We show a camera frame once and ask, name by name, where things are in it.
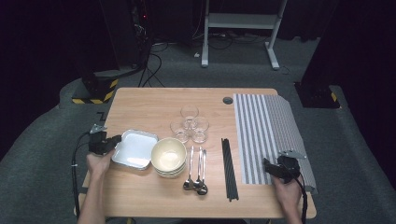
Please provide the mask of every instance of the metal spoon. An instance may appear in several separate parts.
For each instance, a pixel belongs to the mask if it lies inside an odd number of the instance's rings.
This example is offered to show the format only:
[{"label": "metal spoon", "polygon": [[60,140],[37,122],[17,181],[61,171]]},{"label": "metal spoon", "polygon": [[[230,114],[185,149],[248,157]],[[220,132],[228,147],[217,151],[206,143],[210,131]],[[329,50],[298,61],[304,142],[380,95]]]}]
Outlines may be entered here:
[{"label": "metal spoon", "polygon": [[191,147],[189,178],[183,184],[183,189],[185,189],[185,190],[194,188],[194,182],[191,179],[191,167],[192,167],[192,156],[193,155],[194,155],[194,146]]},{"label": "metal spoon", "polygon": [[204,183],[201,181],[201,163],[202,163],[202,147],[199,147],[199,163],[198,163],[198,179],[194,182],[195,190],[202,188]]},{"label": "metal spoon", "polygon": [[207,191],[208,191],[208,188],[207,188],[207,185],[205,184],[205,161],[206,161],[206,149],[204,149],[204,158],[203,158],[203,160],[204,160],[204,164],[203,164],[203,170],[204,170],[204,173],[203,173],[203,175],[202,175],[202,187],[197,191],[197,193],[199,194],[199,195],[206,195],[207,194]]}]

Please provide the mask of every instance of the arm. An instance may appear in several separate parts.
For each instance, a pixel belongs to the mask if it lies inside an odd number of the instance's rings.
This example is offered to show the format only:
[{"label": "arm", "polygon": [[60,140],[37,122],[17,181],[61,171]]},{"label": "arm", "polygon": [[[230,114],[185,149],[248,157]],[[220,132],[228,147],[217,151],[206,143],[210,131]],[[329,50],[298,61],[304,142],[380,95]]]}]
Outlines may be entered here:
[{"label": "arm", "polygon": [[87,165],[91,178],[87,197],[81,207],[78,224],[106,223],[102,198],[103,184],[114,151],[114,149],[111,150],[103,157],[91,153],[87,155]]},{"label": "arm", "polygon": [[300,186],[294,179],[288,184],[283,184],[282,181],[275,176],[272,176],[272,179],[276,188],[277,200],[282,207],[288,224],[301,224],[302,221],[298,211],[298,203],[302,196]]}]

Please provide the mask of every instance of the takeout container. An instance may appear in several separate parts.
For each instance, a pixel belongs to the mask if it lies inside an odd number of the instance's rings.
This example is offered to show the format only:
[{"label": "takeout container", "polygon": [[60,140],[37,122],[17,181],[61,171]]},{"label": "takeout container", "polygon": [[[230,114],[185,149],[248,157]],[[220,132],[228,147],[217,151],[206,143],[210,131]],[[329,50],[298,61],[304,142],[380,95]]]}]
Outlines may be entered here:
[{"label": "takeout container", "polygon": [[151,162],[151,150],[157,142],[156,134],[128,130],[122,134],[122,141],[116,145],[111,159],[123,166],[146,170]]},{"label": "takeout container", "polygon": [[163,177],[180,175],[186,166],[186,158],[186,147],[176,138],[164,138],[151,150],[151,164]]}]

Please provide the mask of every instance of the stacked bowls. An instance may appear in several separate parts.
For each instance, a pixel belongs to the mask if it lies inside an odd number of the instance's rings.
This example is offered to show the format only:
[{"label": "stacked bowls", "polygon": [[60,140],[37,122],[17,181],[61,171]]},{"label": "stacked bowls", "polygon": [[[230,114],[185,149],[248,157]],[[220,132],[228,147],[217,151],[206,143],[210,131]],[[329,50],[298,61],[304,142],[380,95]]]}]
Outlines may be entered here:
[{"label": "stacked bowls", "polygon": [[180,175],[186,166],[187,150],[176,138],[164,138],[151,151],[151,164],[155,171],[166,178]]}]

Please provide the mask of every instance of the clear glass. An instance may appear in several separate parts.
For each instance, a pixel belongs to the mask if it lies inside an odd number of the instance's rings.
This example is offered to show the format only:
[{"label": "clear glass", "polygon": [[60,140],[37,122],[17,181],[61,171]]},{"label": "clear glass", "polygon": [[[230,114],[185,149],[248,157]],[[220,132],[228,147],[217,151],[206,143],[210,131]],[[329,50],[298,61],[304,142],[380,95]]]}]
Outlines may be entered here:
[{"label": "clear glass", "polygon": [[174,137],[180,140],[182,143],[189,141],[188,130],[185,128],[184,119],[175,119],[170,124]]},{"label": "clear glass", "polygon": [[195,143],[203,143],[207,139],[207,129],[209,128],[209,121],[203,117],[197,117],[194,120],[196,122],[196,126],[192,130],[191,139]]},{"label": "clear glass", "polygon": [[180,110],[181,116],[185,119],[184,127],[187,130],[192,130],[196,126],[195,118],[199,114],[199,110],[195,105],[184,105]]}]

